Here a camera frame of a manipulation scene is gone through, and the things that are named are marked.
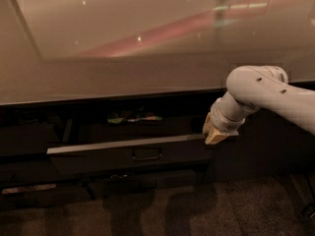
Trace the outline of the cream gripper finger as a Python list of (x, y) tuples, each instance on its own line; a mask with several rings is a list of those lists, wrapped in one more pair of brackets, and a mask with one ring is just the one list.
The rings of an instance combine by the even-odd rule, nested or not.
[(223, 132), (218, 130), (217, 128), (211, 127), (210, 129), (205, 131), (206, 139), (205, 144), (206, 145), (216, 145), (223, 140), (225, 140), (229, 133)]
[(211, 128), (211, 112), (209, 112), (206, 116), (206, 119), (203, 125), (203, 131), (202, 131), (203, 134), (204, 135), (209, 134), (210, 128)]

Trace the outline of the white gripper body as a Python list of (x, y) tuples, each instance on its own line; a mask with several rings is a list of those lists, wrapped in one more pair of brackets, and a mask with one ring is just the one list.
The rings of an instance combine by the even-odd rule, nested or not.
[(210, 132), (223, 136), (237, 136), (238, 128), (244, 124), (245, 119), (229, 120), (221, 110), (221, 100), (217, 99), (211, 107)]

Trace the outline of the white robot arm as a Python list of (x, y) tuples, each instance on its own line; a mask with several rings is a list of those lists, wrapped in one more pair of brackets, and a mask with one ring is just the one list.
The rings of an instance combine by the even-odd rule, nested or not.
[(205, 144), (237, 136), (246, 117), (261, 108), (315, 134), (314, 90), (291, 86), (287, 73), (277, 66), (241, 66), (229, 73), (226, 93), (211, 106), (203, 127)]

